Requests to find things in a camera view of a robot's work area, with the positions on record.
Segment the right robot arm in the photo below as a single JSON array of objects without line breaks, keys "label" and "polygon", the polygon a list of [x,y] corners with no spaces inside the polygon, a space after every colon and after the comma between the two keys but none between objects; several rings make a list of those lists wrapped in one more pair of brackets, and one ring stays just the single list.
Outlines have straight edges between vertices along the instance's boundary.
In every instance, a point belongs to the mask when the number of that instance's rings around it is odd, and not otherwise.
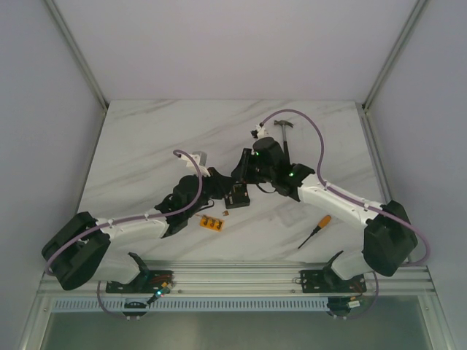
[{"label": "right robot arm", "polygon": [[359,249],[340,251],[326,265],[323,282],[330,290],[339,291],[351,278],[365,273],[392,276],[418,244],[401,204],[367,201],[332,187],[314,169],[290,163],[272,137],[243,149],[231,175],[248,184],[269,183],[280,195],[316,206],[362,233]]}]

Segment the black fuse box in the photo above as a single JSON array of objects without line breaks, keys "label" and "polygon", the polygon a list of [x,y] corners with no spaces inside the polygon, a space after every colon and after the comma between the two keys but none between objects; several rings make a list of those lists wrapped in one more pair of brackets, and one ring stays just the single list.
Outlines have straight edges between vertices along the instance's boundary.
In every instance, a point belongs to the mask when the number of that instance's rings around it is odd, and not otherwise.
[{"label": "black fuse box", "polygon": [[227,210],[247,207],[250,205],[250,197],[245,183],[235,184],[231,191],[224,197]]}]

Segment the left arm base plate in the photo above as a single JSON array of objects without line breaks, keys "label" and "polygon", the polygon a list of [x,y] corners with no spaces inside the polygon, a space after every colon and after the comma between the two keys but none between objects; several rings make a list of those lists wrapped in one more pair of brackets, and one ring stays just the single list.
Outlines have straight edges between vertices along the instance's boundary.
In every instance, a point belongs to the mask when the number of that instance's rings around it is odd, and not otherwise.
[{"label": "left arm base plate", "polygon": [[141,272],[134,280],[127,284],[116,281],[107,282],[105,292],[109,294],[152,294],[162,289],[162,284],[169,284],[173,280],[173,271],[152,270]]}]

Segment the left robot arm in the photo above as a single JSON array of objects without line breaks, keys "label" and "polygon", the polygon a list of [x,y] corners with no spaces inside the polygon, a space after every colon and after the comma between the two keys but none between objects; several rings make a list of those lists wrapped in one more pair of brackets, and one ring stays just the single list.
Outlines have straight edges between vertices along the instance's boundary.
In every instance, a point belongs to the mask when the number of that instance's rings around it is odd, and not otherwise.
[{"label": "left robot arm", "polygon": [[91,280],[116,281],[132,293],[147,289],[138,242],[171,237],[210,200],[221,200],[235,180],[215,168],[207,174],[182,177],[159,204],[146,214],[122,219],[96,219],[89,212],[75,214],[42,248],[45,272],[57,278],[64,290],[73,290]]}]

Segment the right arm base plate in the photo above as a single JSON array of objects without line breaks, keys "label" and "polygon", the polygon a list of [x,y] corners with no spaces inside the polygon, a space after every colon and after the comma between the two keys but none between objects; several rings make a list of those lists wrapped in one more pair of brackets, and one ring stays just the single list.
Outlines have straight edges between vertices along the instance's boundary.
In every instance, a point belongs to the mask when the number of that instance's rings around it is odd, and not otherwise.
[{"label": "right arm base plate", "polygon": [[366,280],[363,275],[343,280],[332,270],[301,270],[299,271],[298,281],[302,292],[308,294],[363,294],[367,291]]}]

